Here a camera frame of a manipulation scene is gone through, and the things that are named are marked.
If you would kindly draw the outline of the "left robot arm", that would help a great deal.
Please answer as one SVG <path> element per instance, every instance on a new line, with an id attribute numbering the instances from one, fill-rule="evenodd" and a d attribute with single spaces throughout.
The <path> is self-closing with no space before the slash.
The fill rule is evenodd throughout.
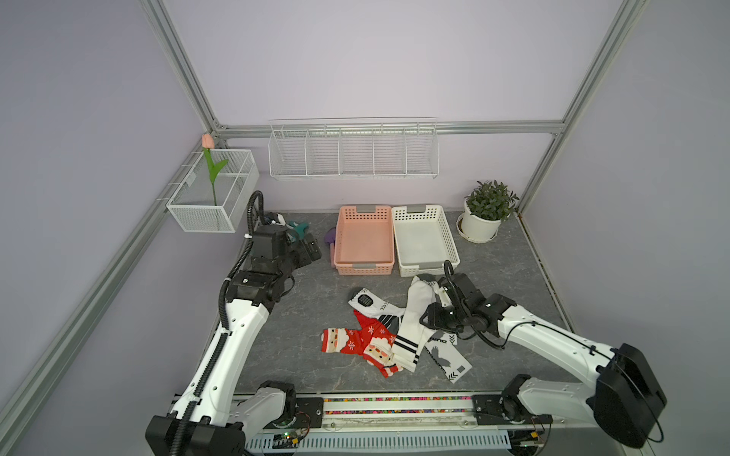
<path id="1" fill-rule="evenodd" d="M 265 381 L 231 419 L 233 397 L 254 342 L 275 305 L 288 295 L 294 273 L 321 258 L 317 240 L 300 235 L 264 210 L 255 191 L 245 209 L 243 252 L 218 295 L 219 325 L 199 367 L 172 410 L 155 415 L 146 442 L 155 455 L 245 455 L 247 441 L 267 426 L 298 418 L 293 384 Z"/>

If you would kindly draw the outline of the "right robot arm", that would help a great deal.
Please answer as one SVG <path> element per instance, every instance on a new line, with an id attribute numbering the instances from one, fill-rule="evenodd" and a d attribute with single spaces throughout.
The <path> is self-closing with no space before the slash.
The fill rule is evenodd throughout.
<path id="1" fill-rule="evenodd" d="M 534 315 L 503 294 L 484 296 L 449 261 L 439 279 L 439 301 L 421 316 L 433 330 L 460 336 L 470 330 L 492 349 L 520 345 L 562 368 L 573 382 L 518 374 L 498 395 L 475 398 L 477 421 L 523 424 L 559 417 L 599 427 L 629 448 L 642 448 L 659 431 L 667 397 L 637 348 L 594 342 Z"/>

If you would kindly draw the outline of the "white black striped sock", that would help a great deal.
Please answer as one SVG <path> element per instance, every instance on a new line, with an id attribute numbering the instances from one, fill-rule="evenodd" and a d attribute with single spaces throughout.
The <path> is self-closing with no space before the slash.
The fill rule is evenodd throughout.
<path id="1" fill-rule="evenodd" d="M 408 290 L 405 313 L 392 346 L 393 361 L 409 372 L 415 372 L 420 353 L 435 332 L 420 323 L 428 307 L 436 302 L 430 281 L 414 277 Z"/>

